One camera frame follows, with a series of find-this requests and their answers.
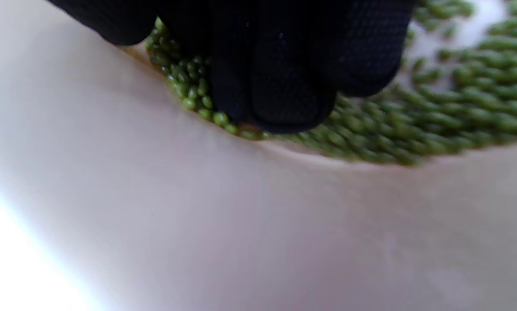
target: white surface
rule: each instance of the white surface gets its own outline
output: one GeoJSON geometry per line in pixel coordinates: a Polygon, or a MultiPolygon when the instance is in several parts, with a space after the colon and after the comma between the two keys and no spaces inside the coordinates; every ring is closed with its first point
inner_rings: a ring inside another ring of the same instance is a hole
{"type": "Polygon", "coordinates": [[[517,146],[321,164],[183,112],[45,2],[0,1],[0,303],[517,311],[517,146]]]}

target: green bead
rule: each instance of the green bead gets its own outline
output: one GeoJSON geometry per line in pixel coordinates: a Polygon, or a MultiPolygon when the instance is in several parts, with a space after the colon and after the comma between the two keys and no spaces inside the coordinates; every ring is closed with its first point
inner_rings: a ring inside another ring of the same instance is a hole
{"type": "Polygon", "coordinates": [[[192,100],[191,98],[184,99],[183,104],[185,108],[188,110],[195,110],[195,108],[197,107],[195,100],[192,100]]]}
{"type": "Polygon", "coordinates": [[[227,114],[225,114],[223,112],[215,113],[213,115],[213,120],[214,120],[215,124],[217,124],[219,126],[226,125],[229,122],[229,118],[228,118],[227,114]]]}
{"type": "Polygon", "coordinates": [[[257,140],[258,136],[255,132],[251,132],[250,130],[243,130],[241,132],[241,137],[245,138],[246,140],[257,140]]]}
{"type": "Polygon", "coordinates": [[[211,112],[211,110],[208,110],[205,108],[199,109],[198,114],[201,118],[203,118],[205,120],[211,120],[211,118],[213,117],[213,112],[211,112]]]}
{"type": "Polygon", "coordinates": [[[337,133],[331,132],[330,134],[328,134],[328,139],[330,142],[332,142],[336,146],[343,147],[346,145],[345,138],[341,137],[337,133]]]}
{"type": "Polygon", "coordinates": [[[172,88],[176,92],[176,95],[180,98],[186,98],[189,92],[189,85],[187,83],[172,83],[172,88]]]}
{"type": "Polygon", "coordinates": [[[442,36],[444,39],[452,39],[454,35],[456,34],[457,25],[456,23],[452,23],[451,25],[447,26],[442,33],[442,36]]]}
{"type": "Polygon", "coordinates": [[[446,114],[441,114],[440,112],[430,112],[426,114],[426,120],[440,124],[446,128],[458,129],[462,126],[460,120],[447,116],[446,114]]]}
{"type": "Polygon", "coordinates": [[[446,49],[440,49],[437,51],[437,57],[440,61],[447,61],[452,57],[453,53],[446,49]]]}
{"type": "Polygon", "coordinates": [[[199,79],[199,88],[197,89],[197,92],[201,96],[205,96],[209,92],[209,83],[205,79],[199,79]]]}
{"type": "Polygon", "coordinates": [[[239,128],[237,128],[237,126],[233,125],[233,124],[226,124],[223,129],[230,133],[230,134],[233,134],[233,135],[237,135],[237,133],[239,132],[239,128]]]}
{"type": "Polygon", "coordinates": [[[168,55],[162,52],[156,52],[150,57],[151,63],[155,66],[169,66],[172,61],[168,55]]]}
{"type": "Polygon", "coordinates": [[[362,133],[365,131],[363,122],[357,117],[349,117],[346,123],[347,126],[349,126],[349,129],[355,133],[362,133]]]}
{"type": "Polygon", "coordinates": [[[468,117],[476,124],[487,124],[493,120],[493,114],[481,108],[470,107],[466,112],[468,117]]]}
{"type": "Polygon", "coordinates": [[[201,103],[203,103],[203,106],[205,106],[206,108],[209,108],[209,109],[214,108],[213,100],[211,100],[210,96],[203,96],[203,98],[201,98],[201,103]]]}
{"type": "Polygon", "coordinates": [[[462,2],[460,4],[460,14],[463,16],[470,17],[474,14],[475,10],[474,4],[471,2],[462,2]]]}
{"type": "Polygon", "coordinates": [[[474,144],[478,148],[488,147],[492,143],[492,136],[487,132],[476,132],[474,134],[474,144]]]}
{"type": "Polygon", "coordinates": [[[412,65],[412,70],[419,71],[419,70],[423,69],[426,66],[426,62],[427,62],[427,60],[425,57],[420,57],[419,59],[417,59],[414,62],[414,65],[412,65]]]}
{"type": "Polygon", "coordinates": [[[188,91],[188,98],[195,100],[199,95],[197,94],[197,87],[192,86],[188,91]]]}

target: fingertip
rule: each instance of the fingertip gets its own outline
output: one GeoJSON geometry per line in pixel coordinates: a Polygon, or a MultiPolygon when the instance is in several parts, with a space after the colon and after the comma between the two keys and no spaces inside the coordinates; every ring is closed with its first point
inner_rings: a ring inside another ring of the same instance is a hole
{"type": "Polygon", "coordinates": [[[151,32],[155,0],[49,0],[114,45],[134,45],[151,32]]]}

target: pile of green beads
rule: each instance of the pile of green beads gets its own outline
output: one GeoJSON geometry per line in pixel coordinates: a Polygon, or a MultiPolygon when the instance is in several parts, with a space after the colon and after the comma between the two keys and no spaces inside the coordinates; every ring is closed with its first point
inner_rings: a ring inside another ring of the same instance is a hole
{"type": "MultiPolygon", "coordinates": [[[[369,98],[338,96],[329,118],[299,134],[272,135],[233,124],[208,95],[209,60],[183,57],[160,20],[147,49],[184,106],[227,132],[249,140],[287,140],[346,161],[416,165],[432,156],[517,142],[517,0],[507,5],[509,18],[494,24],[476,47],[442,49],[432,68],[421,57],[407,59],[401,71],[411,73],[409,81],[396,79],[369,98]],[[450,60],[457,63],[452,86],[437,91],[441,67],[450,60]]],[[[474,12],[467,0],[421,0],[415,22],[427,32],[443,29],[442,39],[450,40],[456,31],[450,19],[474,12]]],[[[415,40],[410,30],[407,47],[415,40]]]]}

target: finger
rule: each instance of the finger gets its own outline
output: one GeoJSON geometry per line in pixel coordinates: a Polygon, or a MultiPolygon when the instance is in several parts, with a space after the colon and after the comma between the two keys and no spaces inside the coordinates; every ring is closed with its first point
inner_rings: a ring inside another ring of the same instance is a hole
{"type": "Polygon", "coordinates": [[[264,130],[309,130],[333,109],[335,89],[305,66],[309,16],[310,11],[298,0],[263,0],[257,4],[251,117],[264,130]]]}
{"type": "Polygon", "coordinates": [[[153,29],[157,0],[48,0],[115,45],[134,45],[153,29]]]}
{"type": "Polygon", "coordinates": [[[247,120],[255,19],[248,2],[209,1],[213,16],[211,94],[219,110],[236,122],[247,120]]]}
{"type": "Polygon", "coordinates": [[[322,0],[310,63],[348,95],[366,97],[395,77],[417,0],[322,0]]]}
{"type": "Polygon", "coordinates": [[[158,15],[185,54],[210,55],[211,11],[206,0],[165,0],[158,15]]]}

